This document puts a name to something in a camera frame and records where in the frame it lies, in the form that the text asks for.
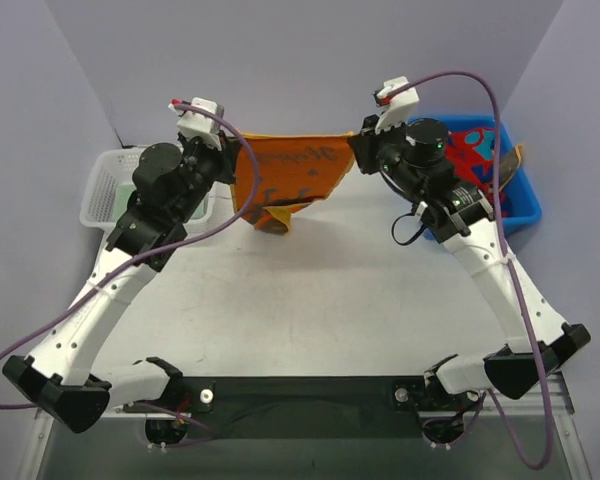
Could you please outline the orange towel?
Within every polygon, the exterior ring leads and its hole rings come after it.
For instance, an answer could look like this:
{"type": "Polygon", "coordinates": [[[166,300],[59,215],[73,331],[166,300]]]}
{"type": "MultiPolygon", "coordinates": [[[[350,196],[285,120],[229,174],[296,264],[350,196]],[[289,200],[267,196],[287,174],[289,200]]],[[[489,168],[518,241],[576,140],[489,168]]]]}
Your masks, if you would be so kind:
{"type": "Polygon", "coordinates": [[[236,182],[231,186],[235,211],[255,229],[276,235],[291,230],[292,216],[327,199],[354,164],[351,132],[336,135],[271,136],[246,134],[259,165],[258,189],[250,198],[252,163],[244,146],[231,138],[236,182]]]}

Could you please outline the green panda towel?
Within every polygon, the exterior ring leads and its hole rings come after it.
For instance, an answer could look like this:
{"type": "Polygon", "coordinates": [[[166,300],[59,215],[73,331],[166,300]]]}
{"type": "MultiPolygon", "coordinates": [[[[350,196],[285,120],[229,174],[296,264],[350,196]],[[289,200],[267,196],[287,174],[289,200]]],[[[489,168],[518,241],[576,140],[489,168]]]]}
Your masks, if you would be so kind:
{"type": "Polygon", "coordinates": [[[114,203],[111,212],[111,221],[116,223],[118,219],[126,212],[128,202],[135,191],[133,184],[118,184],[114,195],[114,203]]]}

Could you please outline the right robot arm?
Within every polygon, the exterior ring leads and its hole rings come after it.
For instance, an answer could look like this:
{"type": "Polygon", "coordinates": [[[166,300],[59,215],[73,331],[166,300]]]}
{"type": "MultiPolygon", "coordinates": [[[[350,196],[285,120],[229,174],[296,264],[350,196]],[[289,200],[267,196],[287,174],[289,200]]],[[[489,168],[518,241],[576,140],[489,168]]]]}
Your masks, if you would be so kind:
{"type": "Polygon", "coordinates": [[[360,171],[394,184],[411,203],[411,215],[464,267],[505,335],[498,351],[441,360],[426,372],[426,382],[448,395],[496,389],[519,399],[541,373],[553,373],[583,349],[591,335],[547,302],[501,241],[491,203],[446,158],[448,138],[439,120],[386,127],[370,115],[348,144],[360,171]]]}

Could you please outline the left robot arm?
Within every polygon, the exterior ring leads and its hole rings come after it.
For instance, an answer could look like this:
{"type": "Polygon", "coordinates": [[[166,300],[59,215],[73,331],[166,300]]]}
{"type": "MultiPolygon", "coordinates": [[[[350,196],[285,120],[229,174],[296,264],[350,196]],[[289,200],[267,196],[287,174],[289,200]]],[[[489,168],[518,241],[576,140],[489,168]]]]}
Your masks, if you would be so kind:
{"type": "Polygon", "coordinates": [[[106,240],[74,312],[25,356],[11,356],[4,376],[32,403],[74,433],[92,427],[109,408],[137,401],[167,402],[182,388],[182,372],[159,357],[94,372],[104,342],[141,290],[171,255],[150,252],[187,236],[186,223],[211,187],[235,181],[235,149],[224,134],[218,146],[178,137],[145,148],[132,174],[126,211],[106,240]]]}

